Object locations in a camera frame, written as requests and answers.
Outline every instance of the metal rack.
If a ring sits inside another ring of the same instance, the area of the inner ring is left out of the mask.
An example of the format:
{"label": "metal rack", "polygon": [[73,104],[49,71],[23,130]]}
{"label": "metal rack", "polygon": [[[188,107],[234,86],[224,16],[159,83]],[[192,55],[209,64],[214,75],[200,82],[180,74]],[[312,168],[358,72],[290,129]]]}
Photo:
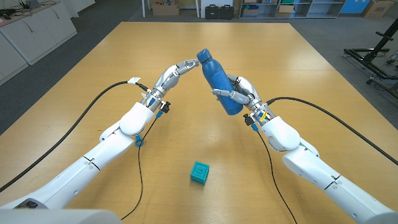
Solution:
{"label": "metal rack", "polygon": [[[336,18],[340,14],[346,0],[294,0],[293,3],[244,3],[241,1],[239,12],[240,19],[304,19],[304,18]],[[260,14],[256,17],[243,17],[245,5],[257,5]],[[281,5],[294,5],[294,12],[289,17],[279,17],[278,10]]]}
{"label": "metal rack", "polygon": [[[392,38],[392,36],[397,31],[398,31],[398,19],[396,19],[395,22],[393,22],[391,24],[391,26],[388,28],[388,30],[385,33],[382,34],[380,32],[376,32],[377,35],[380,35],[383,38],[375,46],[374,49],[344,49],[344,53],[346,55],[353,57],[355,60],[357,60],[363,66],[365,66],[370,71],[372,71],[377,76],[377,78],[380,78],[382,80],[398,80],[397,76],[390,76],[389,74],[387,74],[386,72],[381,70],[381,68],[379,68],[377,65],[374,65],[372,63],[373,59],[377,56],[377,54],[379,52],[382,52],[385,54],[386,52],[390,51],[390,49],[384,49],[383,47],[385,46],[385,44],[387,42],[394,40]],[[367,53],[365,56],[362,56],[359,54],[359,53],[364,53],[364,52]],[[391,60],[394,61],[396,59],[395,54],[389,58],[390,61]],[[366,84],[371,84],[372,82],[378,84],[380,87],[387,90],[391,95],[393,95],[394,97],[396,97],[398,99],[398,92],[397,92],[398,82],[396,84],[394,84],[392,87],[389,87],[389,86],[383,84],[382,82],[380,82],[379,80],[375,79],[374,77],[371,77],[366,82]]]}

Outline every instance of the floor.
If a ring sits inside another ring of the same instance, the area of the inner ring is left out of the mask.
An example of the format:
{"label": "floor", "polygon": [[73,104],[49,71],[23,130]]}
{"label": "floor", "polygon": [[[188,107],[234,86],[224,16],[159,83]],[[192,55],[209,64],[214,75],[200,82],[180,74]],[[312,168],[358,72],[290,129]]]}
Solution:
{"label": "floor", "polygon": [[[181,10],[181,15],[178,17],[154,17],[151,14],[147,10],[147,17],[142,18],[141,2],[131,0],[97,0],[96,4],[79,12],[79,18],[72,19],[78,31],[76,36],[0,86],[0,134],[5,132],[120,22],[212,22],[196,18],[196,10]],[[386,16],[380,19],[339,17],[296,20],[233,19],[217,22],[289,22],[398,129],[398,100],[385,91],[377,90],[374,84],[366,85],[365,82],[372,73],[352,58],[343,56],[344,48],[374,47],[380,41],[375,31],[384,32],[396,17],[398,17],[398,4],[390,8]],[[391,49],[391,54],[398,49],[398,41],[389,42],[386,47]],[[375,63],[383,65],[388,56],[387,54],[385,57],[378,57]],[[392,74],[398,74],[395,67],[384,65],[383,69],[386,68]]]}

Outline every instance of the teal cube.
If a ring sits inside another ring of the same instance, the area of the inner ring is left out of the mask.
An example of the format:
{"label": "teal cube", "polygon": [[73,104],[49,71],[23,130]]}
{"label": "teal cube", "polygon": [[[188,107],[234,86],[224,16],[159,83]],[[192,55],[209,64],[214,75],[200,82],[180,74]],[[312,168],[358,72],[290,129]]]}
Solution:
{"label": "teal cube", "polygon": [[191,180],[204,185],[209,174],[209,168],[209,165],[195,161],[191,172]]}

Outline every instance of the cardboard box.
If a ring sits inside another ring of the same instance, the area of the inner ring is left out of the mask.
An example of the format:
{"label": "cardboard box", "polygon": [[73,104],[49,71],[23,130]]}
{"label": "cardboard box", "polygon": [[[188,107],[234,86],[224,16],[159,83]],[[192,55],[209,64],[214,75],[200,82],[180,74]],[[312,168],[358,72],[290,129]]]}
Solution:
{"label": "cardboard box", "polygon": [[258,16],[260,9],[243,9],[242,16]]}
{"label": "cardboard box", "polygon": [[387,10],[394,4],[392,1],[371,0],[362,13],[365,18],[381,18]]}
{"label": "cardboard box", "polygon": [[152,5],[152,10],[154,12],[154,16],[179,16],[180,15],[180,6],[178,4],[176,4],[174,6]]}
{"label": "cardboard box", "polygon": [[292,13],[293,11],[294,11],[294,6],[291,6],[291,5],[280,5],[278,12],[279,13]]}
{"label": "cardboard box", "polygon": [[163,5],[163,0],[150,0],[151,6],[161,6]]}
{"label": "cardboard box", "polygon": [[262,0],[261,3],[277,4],[278,0]]}

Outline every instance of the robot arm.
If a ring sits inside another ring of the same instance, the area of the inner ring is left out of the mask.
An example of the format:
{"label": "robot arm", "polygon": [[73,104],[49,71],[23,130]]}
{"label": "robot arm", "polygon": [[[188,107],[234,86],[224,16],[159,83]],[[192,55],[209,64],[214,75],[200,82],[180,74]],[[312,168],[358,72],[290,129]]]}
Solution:
{"label": "robot arm", "polygon": [[[244,115],[246,124],[253,125],[257,121],[261,131],[268,137],[270,146],[275,151],[287,152],[282,160],[292,172],[324,191],[357,223],[366,223],[370,220],[375,223],[382,222],[380,220],[385,215],[394,213],[324,163],[311,144],[302,139],[299,133],[282,118],[275,116],[265,103],[262,104],[255,87],[247,79],[234,75],[228,75],[228,79],[235,91],[249,100],[248,103],[243,103],[252,111],[250,115]],[[227,96],[221,90],[212,90],[212,93]],[[235,100],[232,94],[228,97]]]}
{"label": "robot arm", "polygon": [[[45,186],[0,208],[65,208],[101,169],[130,148],[134,143],[130,136],[143,132],[145,124],[153,118],[157,108],[164,113],[168,112],[170,103],[162,101],[162,98],[177,84],[180,75],[197,66],[199,66],[197,59],[172,65],[162,74],[154,89],[147,90],[140,103],[136,103],[120,121],[104,131],[97,146]],[[128,83],[136,84],[138,79],[132,78]]]}

